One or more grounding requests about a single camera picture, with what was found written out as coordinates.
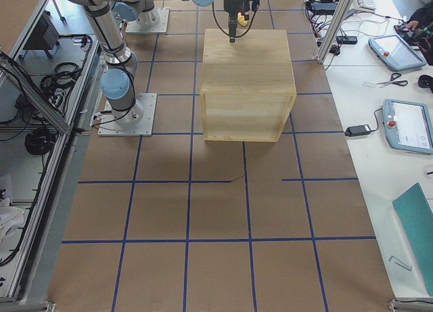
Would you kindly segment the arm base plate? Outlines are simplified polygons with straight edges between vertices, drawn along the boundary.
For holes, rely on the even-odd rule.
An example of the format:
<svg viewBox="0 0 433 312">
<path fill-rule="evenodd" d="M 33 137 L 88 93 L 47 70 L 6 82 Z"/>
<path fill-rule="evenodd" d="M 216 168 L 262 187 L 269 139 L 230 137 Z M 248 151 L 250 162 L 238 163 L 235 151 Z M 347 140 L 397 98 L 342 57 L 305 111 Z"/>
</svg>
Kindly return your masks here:
<svg viewBox="0 0 433 312">
<path fill-rule="evenodd" d="M 102 116 L 97 134 L 100 137 L 150 137 L 153 131 L 157 94 L 140 93 L 132 109 L 123 116 L 114 111 Z"/>
<path fill-rule="evenodd" d="M 138 19 L 129 21 L 125 32 L 130 35 L 164 34 L 168 28 L 169 8 L 154 8 L 141 12 Z"/>
</svg>

